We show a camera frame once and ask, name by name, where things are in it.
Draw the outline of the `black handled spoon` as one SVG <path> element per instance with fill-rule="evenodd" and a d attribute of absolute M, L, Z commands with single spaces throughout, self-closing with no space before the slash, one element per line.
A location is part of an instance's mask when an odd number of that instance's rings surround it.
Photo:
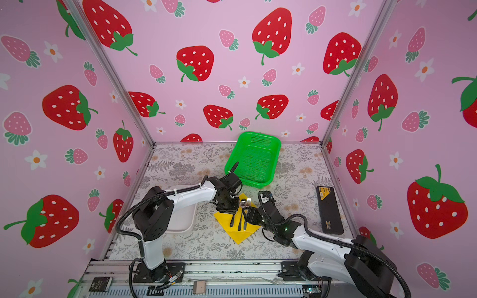
<path fill-rule="evenodd" d="M 252 201 L 251 201 L 250 198 L 240 200 L 240 206 L 242 208 L 243 230 L 244 231 L 247 230 L 247 211 L 249 210 L 249 208 L 251 206 L 251 203 L 252 203 Z"/>

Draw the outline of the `black handled fork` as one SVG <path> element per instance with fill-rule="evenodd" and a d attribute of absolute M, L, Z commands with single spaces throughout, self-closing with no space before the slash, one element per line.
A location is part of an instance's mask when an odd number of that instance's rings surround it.
<path fill-rule="evenodd" d="M 238 232 L 242 231 L 242 218 L 243 218 L 243 213 L 242 212 L 243 212 L 243 209 L 241 208 L 240 209 L 240 219 L 239 219 L 238 227 L 237 227 Z"/>

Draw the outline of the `yellow paper napkin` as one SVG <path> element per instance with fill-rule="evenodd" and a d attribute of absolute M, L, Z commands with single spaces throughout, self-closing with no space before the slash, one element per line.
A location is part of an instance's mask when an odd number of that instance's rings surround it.
<path fill-rule="evenodd" d="M 247 199 L 247 197 L 244 193 L 242 193 L 239 196 L 240 199 Z M 232 214 L 226 214 L 222 212 L 216 212 L 214 214 L 214 217 L 220 224 L 220 226 L 223 228 L 224 232 L 227 233 L 227 235 L 237 244 L 241 244 L 243 241 L 251 237 L 253 234 L 255 234 L 259 229 L 259 225 L 252 225 L 250 223 L 247 223 L 247 230 L 243 230 L 243 218 L 242 218 L 242 231 L 238 232 L 237 227 L 239 224 L 239 219 L 240 219 L 240 209 L 239 207 L 238 211 L 235 213 L 235 221 L 234 221 L 234 226 L 232 228 L 229 227 L 230 221 Z"/>

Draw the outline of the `green plastic basket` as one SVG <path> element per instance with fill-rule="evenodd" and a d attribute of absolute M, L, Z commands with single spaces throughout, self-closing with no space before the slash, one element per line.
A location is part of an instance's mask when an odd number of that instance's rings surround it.
<path fill-rule="evenodd" d="M 238 138 L 224 172 L 232 171 L 244 185 L 263 189 L 272 183 L 275 176 L 281 140 L 258 132 L 244 132 Z"/>

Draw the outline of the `white rectangular tray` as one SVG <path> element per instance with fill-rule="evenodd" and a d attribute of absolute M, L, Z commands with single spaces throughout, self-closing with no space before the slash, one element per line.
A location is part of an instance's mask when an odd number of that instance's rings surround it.
<path fill-rule="evenodd" d="M 186 199 L 176 199 L 175 196 L 170 197 L 174 201 L 173 213 L 166 233 L 185 233 L 192 227 L 196 205 L 198 200 L 196 196 L 186 195 Z"/>

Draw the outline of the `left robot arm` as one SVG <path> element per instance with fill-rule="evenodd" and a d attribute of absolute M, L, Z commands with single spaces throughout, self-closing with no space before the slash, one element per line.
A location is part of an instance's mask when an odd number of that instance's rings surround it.
<path fill-rule="evenodd" d="M 173 214 L 200 202 L 211 203 L 220 213 L 235 214 L 240 207 L 242 186 L 240 178 L 230 172 L 222 178 L 205 176 L 200 183 L 172 190 L 153 187 L 117 220 L 116 232 L 136 238 L 140 260 L 149 271 L 164 272 L 162 236 Z"/>

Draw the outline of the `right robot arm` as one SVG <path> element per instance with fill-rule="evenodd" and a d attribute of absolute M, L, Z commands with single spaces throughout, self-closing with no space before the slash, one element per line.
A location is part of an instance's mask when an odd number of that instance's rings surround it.
<path fill-rule="evenodd" d="M 302 250 L 306 270 L 314 276 L 337 279 L 355 286 L 367 298 L 390 298 L 397 281 L 405 297 L 411 290 L 396 265 L 369 239 L 331 237 L 309 228 L 302 214 L 283 217 L 271 192 L 258 192 L 259 205 L 243 203 L 244 219 L 273 234 L 274 242 Z"/>

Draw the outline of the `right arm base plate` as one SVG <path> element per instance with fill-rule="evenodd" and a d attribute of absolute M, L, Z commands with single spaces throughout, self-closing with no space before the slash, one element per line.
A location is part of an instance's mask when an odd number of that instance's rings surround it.
<path fill-rule="evenodd" d="M 281 262 L 281 271 L 277 274 L 277 277 L 284 281 L 328 282 L 332 280 L 332 278 L 326 276 L 316 276 L 306 266 L 298 264 L 297 261 Z"/>

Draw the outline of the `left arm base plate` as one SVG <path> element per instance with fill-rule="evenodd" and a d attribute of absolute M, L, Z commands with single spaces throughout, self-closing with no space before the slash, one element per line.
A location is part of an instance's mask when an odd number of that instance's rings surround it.
<path fill-rule="evenodd" d="M 134 283 L 166 283 L 175 278 L 174 283 L 181 283 L 185 273 L 185 263 L 165 262 L 155 269 L 148 269 L 142 262 L 133 271 Z"/>

